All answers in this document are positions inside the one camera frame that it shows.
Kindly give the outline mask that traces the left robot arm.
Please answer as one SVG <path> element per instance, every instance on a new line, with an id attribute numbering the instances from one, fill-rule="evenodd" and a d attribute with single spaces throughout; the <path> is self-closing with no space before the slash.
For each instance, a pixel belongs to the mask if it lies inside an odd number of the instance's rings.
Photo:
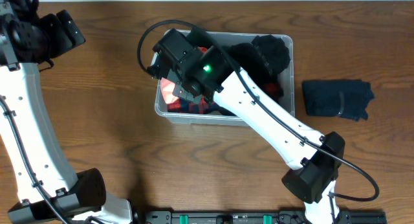
<path id="1" fill-rule="evenodd" d="M 39 0 L 1 0 L 1 139 L 12 162 L 18 202 L 12 223 L 133 222 L 131 204 L 105 189 L 100 171 L 76 172 L 52 127 L 39 64 L 85 42 L 66 10 L 39 17 Z"/>

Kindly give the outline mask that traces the dark navy garment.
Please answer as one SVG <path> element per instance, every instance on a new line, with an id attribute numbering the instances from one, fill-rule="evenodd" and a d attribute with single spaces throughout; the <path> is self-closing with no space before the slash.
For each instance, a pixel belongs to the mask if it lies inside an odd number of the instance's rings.
<path id="1" fill-rule="evenodd" d="M 371 84 L 363 80 L 307 80 L 302 82 L 309 116 L 367 120 L 366 108 L 375 98 Z"/>

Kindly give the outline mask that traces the pink garment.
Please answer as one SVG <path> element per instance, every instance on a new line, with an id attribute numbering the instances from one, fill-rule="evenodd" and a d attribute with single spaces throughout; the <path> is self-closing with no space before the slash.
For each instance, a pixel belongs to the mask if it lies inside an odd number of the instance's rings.
<path id="1" fill-rule="evenodd" d="M 160 81 L 160 91 L 166 104 L 172 104 L 179 98 L 173 94 L 175 89 L 175 83 L 165 78 Z"/>

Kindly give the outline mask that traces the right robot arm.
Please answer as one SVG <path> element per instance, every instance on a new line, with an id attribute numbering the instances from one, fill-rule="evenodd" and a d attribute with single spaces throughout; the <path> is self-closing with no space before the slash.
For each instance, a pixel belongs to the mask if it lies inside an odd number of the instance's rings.
<path id="1" fill-rule="evenodd" d="M 339 208 L 333 197 L 344 141 L 323 135 L 282 108 L 253 81 L 211 34 L 196 28 L 168 30 L 153 47 L 149 70 L 173 82 L 173 95 L 191 102 L 212 102 L 231 112 L 263 137 L 289 167 L 282 182 L 305 204 L 310 223 L 334 223 Z"/>

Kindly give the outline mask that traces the red navy plaid shirt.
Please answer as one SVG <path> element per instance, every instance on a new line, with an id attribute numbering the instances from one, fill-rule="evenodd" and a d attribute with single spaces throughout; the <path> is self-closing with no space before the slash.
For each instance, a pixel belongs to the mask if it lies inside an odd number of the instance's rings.
<path id="1" fill-rule="evenodd" d="M 269 84 L 257 84 L 270 98 L 278 102 L 278 99 L 283 96 L 283 90 L 278 80 L 276 83 Z M 218 106 L 215 102 L 211 104 L 202 100 L 199 104 L 194 104 L 192 102 L 186 101 L 182 98 L 179 98 L 176 102 L 172 104 L 167 104 L 168 111 L 170 113 L 191 113 L 191 114 L 207 114 L 217 111 L 221 115 L 232 116 L 233 113 Z"/>

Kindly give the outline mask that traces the black garment with stripe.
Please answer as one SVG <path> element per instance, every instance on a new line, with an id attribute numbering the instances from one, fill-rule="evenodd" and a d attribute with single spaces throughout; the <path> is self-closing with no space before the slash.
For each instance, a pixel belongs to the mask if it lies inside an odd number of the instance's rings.
<path id="1" fill-rule="evenodd" d="M 272 35 L 256 36 L 251 43 L 232 45 L 228 53 L 259 85 L 276 83 L 278 75 L 290 63 L 288 47 Z"/>

